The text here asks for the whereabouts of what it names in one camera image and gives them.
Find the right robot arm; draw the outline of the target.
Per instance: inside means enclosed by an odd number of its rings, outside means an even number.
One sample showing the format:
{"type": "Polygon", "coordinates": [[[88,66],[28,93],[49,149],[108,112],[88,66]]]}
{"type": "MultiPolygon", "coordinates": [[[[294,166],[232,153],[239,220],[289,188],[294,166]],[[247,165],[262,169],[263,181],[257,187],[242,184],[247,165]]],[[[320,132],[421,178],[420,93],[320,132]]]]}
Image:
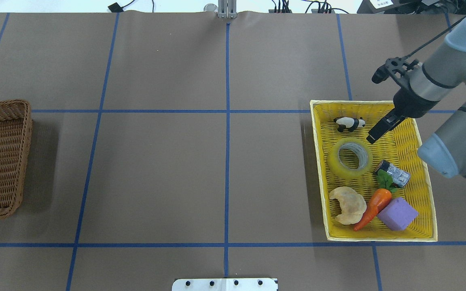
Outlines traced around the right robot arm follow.
{"type": "MultiPolygon", "coordinates": [[[[466,16],[439,34],[444,37],[425,60],[413,53],[386,59],[372,77],[374,83],[392,78],[399,90],[393,107],[370,129],[373,144],[407,118],[421,118],[457,88],[466,89],[466,16]]],[[[466,97],[447,120],[418,148],[419,158],[448,179],[466,179],[466,97]]]]}

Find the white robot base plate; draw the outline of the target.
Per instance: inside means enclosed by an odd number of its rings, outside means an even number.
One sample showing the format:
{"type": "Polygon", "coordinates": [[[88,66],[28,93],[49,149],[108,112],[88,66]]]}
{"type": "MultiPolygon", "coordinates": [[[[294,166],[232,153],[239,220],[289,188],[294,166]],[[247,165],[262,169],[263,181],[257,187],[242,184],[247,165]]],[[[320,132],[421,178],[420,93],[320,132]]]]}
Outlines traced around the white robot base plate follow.
{"type": "Polygon", "coordinates": [[[182,278],[172,291],[278,291],[276,278],[182,278]]]}

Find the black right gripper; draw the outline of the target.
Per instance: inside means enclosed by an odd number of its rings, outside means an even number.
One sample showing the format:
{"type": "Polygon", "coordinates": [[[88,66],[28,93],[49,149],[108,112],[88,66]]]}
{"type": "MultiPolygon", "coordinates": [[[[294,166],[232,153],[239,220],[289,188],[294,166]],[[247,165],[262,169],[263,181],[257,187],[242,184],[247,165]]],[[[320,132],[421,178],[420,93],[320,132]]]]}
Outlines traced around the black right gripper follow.
{"type": "Polygon", "coordinates": [[[412,90],[400,88],[393,97],[394,109],[370,129],[366,140],[374,144],[389,131],[393,131],[405,118],[421,118],[439,101],[429,101],[412,90]]]}

